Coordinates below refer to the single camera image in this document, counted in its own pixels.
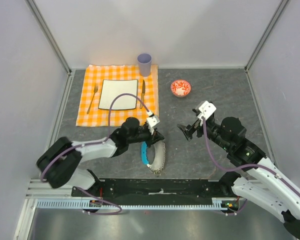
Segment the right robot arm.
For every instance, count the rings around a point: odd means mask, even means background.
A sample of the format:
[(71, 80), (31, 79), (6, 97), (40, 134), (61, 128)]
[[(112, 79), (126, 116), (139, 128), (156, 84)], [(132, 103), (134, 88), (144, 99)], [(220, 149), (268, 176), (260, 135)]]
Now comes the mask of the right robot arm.
[(205, 138), (206, 144), (212, 141), (227, 152), (233, 168), (215, 163), (231, 178), (219, 184), (223, 196), (235, 194), (246, 198), (278, 218), (285, 229), (300, 240), (300, 188), (246, 138), (247, 130), (238, 118), (226, 117), (217, 124), (211, 116), (177, 127), (188, 141), (197, 133), (197, 137)]

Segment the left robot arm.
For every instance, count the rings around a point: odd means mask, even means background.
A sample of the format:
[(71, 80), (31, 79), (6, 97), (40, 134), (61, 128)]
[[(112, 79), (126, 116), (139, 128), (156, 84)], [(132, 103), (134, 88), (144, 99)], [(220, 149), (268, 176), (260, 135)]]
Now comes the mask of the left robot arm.
[(66, 184), (82, 188), (89, 197), (96, 196), (100, 185), (90, 170), (79, 169), (81, 162), (98, 158), (113, 158), (125, 153), (130, 144), (142, 143), (141, 160), (154, 173), (159, 174), (165, 165), (164, 136), (158, 131), (159, 118), (152, 115), (144, 125), (129, 117), (109, 136), (90, 141), (70, 141), (59, 138), (36, 162), (41, 179), (53, 189)]

